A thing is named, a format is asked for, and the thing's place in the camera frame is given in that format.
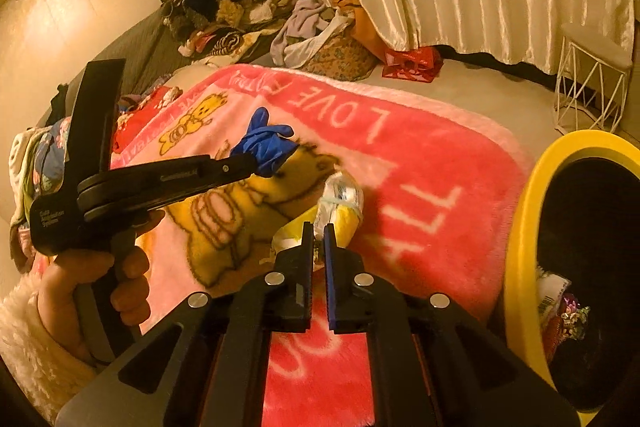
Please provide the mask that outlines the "white fluffy sleeve forearm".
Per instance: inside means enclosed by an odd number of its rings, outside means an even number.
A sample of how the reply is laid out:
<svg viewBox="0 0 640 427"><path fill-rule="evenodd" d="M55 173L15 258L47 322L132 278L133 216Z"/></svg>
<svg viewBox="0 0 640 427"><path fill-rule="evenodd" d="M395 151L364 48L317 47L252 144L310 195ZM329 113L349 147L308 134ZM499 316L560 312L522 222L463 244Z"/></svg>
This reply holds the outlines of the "white fluffy sleeve forearm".
<svg viewBox="0 0 640 427"><path fill-rule="evenodd" d="M52 426L62 407L98 372L44 328L37 309L40 283L40 275L25 275L1 301L1 358L28 402Z"/></svg>

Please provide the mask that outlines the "left hand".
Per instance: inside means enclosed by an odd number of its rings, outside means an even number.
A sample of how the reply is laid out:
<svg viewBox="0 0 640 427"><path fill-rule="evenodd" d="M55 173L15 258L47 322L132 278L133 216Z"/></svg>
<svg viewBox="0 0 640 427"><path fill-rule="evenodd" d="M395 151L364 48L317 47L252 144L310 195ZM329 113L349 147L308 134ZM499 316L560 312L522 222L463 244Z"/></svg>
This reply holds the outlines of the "left hand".
<svg viewBox="0 0 640 427"><path fill-rule="evenodd" d="M63 251L44 270L37 311L47 333L73 357L107 365L140 335L151 314L149 257L136 238L152 231L165 213L152 210L116 234L106 251Z"/></svg>

